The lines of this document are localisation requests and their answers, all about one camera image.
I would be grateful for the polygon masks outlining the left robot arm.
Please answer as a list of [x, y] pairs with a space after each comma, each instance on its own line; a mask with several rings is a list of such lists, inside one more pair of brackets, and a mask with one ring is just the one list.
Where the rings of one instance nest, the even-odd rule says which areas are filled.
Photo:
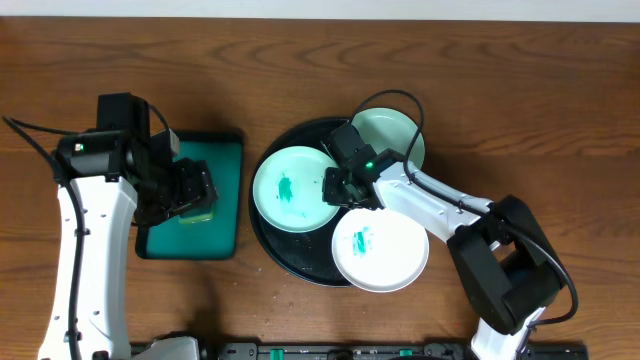
[[48, 156], [59, 186], [61, 244], [41, 359], [129, 359], [125, 280], [129, 233], [212, 209], [205, 161], [150, 130], [157, 109], [131, 93], [98, 98], [94, 128], [63, 136]]

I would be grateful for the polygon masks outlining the yellow green sponge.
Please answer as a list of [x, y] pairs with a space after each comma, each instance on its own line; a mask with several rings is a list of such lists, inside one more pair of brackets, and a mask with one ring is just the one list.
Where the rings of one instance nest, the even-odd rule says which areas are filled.
[[178, 217], [180, 224], [194, 224], [210, 221], [214, 216], [213, 207], [200, 207], [191, 209]]

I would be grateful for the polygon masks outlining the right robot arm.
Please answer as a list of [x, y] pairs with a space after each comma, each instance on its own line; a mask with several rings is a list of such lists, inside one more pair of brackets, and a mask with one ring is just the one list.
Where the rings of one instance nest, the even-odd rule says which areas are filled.
[[390, 210], [445, 242], [465, 294], [480, 318], [470, 343], [478, 359], [519, 359], [531, 332], [572, 318], [543, 318], [562, 289], [575, 284], [529, 207], [460, 192], [386, 150], [325, 170], [323, 199], [349, 209]]

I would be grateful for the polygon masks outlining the white plate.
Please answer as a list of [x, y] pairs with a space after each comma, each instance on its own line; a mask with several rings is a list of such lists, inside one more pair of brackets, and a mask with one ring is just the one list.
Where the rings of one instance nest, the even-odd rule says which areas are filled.
[[335, 265], [352, 285], [389, 293], [413, 283], [429, 257], [426, 230], [397, 212], [356, 209], [336, 225], [331, 242]]

